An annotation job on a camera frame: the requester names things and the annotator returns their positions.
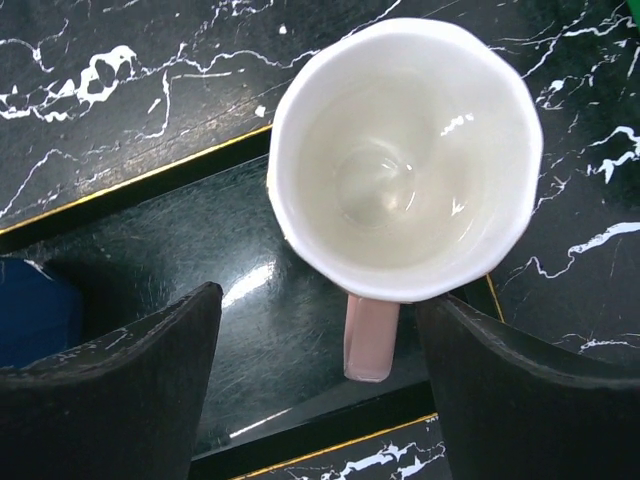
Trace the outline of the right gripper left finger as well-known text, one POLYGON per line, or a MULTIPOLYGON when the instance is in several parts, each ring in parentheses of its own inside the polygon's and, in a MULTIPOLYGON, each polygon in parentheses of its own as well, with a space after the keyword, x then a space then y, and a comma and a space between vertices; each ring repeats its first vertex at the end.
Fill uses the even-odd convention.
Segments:
POLYGON ((2 478, 187 478, 222 296, 206 282, 97 339, 2 369, 2 478))

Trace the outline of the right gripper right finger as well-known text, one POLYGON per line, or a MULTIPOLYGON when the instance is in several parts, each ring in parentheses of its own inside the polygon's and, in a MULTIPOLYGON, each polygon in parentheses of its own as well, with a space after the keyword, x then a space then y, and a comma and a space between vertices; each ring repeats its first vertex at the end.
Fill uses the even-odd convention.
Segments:
POLYGON ((455 479, 636 479, 639 371, 571 353, 442 295, 417 306, 455 479))

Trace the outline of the pink cup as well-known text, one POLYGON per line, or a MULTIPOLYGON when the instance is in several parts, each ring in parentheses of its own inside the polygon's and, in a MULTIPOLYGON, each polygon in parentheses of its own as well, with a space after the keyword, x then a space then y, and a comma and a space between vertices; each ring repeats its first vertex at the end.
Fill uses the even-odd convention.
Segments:
POLYGON ((306 63, 275 112, 266 188, 289 246, 347 293, 346 377, 386 379, 401 306, 501 263, 542 153, 525 82, 458 25, 388 19, 306 63))

